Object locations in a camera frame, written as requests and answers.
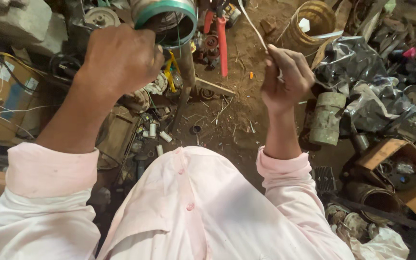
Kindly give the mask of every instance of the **hand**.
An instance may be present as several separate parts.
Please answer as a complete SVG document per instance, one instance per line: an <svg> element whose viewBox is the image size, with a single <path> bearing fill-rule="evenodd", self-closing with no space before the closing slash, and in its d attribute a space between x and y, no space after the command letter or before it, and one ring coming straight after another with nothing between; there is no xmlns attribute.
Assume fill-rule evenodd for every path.
<svg viewBox="0 0 416 260"><path fill-rule="evenodd" d="M97 29L91 34L73 86L95 93L98 102L108 98L115 103L125 93L155 80L164 60L151 30L136 31L127 24Z"/></svg>
<svg viewBox="0 0 416 260"><path fill-rule="evenodd" d="M297 103L315 82L302 53L268 45L266 73L261 87L263 102L269 113L281 115Z"/></svg>

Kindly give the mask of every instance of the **concrete block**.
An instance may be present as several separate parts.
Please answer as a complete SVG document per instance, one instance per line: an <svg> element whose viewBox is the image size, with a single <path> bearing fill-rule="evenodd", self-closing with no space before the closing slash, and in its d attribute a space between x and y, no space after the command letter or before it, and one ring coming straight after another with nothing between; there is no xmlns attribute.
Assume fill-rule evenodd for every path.
<svg viewBox="0 0 416 260"><path fill-rule="evenodd" d="M68 40L64 16L58 13L52 13L49 28L44 41L40 43L27 44L24 47L32 52L53 56L61 52L62 43Z"/></svg>
<svg viewBox="0 0 416 260"><path fill-rule="evenodd" d="M24 8L0 8L0 36L42 42L51 16L51 8L43 0L30 0Z"/></svg>
<svg viewBox="0 0 416 260"><path fill-rule="evenodd" d="M0 0L0 7L26 7L30 0Z"/></svg>

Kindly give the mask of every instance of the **pink object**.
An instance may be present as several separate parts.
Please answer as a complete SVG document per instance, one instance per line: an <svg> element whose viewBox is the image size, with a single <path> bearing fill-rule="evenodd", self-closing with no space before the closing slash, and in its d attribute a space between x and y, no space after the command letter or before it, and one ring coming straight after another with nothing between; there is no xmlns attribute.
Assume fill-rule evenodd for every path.
<svg viewBox="0 0 416 260"><path fill-rule="evenodd" d="M408 50L406 50L404 53L402 53L402 56L406 57L406 58L410 58L413 59L416 56L416 48L412 47Z"/></svg>
<svg viewBox="0 0 416 260"><path fill-rule="evenodd" d="M0 259L94 259L100 233L85 204L99 152L23 143L8 153ZM165 153L115 213L97 259L354 259L325 219L308 154L277 160L261 147L256 164L265 195L213 151Z"/></svg>

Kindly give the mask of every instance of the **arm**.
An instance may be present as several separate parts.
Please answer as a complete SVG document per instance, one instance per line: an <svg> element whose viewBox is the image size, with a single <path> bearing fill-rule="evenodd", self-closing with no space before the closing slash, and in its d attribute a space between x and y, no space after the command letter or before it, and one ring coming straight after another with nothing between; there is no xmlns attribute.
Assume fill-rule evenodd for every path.
<svg viewBox="0 0 416 260"><path fill-rule="evenodd" d="M36 144L9 149L0 259L93 259L100 233L85 204L97 177L95 139L116 100L158 75L164 58L154 41L153 32L128 25L96 30L64 103Z"/></svg>
<svg viewBox="0 0 416 260"><path fill-rule="evenodd" d="M268 52L262 97L268 107L269 129L257 158L265 196L319 248L323 259L353 259L325 219L309 174L308 155L298 144L293 106L314 84L314 74L301 53L272 45ZM279 68L282 79L277 79Z"/></svg>

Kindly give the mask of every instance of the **white label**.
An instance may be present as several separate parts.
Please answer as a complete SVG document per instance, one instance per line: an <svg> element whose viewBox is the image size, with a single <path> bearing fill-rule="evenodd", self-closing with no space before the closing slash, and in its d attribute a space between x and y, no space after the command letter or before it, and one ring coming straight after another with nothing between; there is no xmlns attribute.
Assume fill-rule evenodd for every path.
<svg viewBox="0 0 416 260"><path fill-rule="evenodd" d="M5 62L7 66L11 69L11 71L14 71L14 65L10 64L9 62ZM3 79L4 81L9 82L9 79L11 78L11 74L7 70L6 66L3 66L3 69L0 72L0 79Z"/></svg>
<svg viewBox="0 0 416 260"><path fill-rule="evenodd" d="M38 81L35 80L34 78L30 78L30 80L28 80L27 83L25 83L25 86L27 86L27 88L29 88L31 90L35 90L36 87L38 86ZM30 95L33 94L33 92L31 92L31 91L25 90L25 92L27 92Z"/></svg>

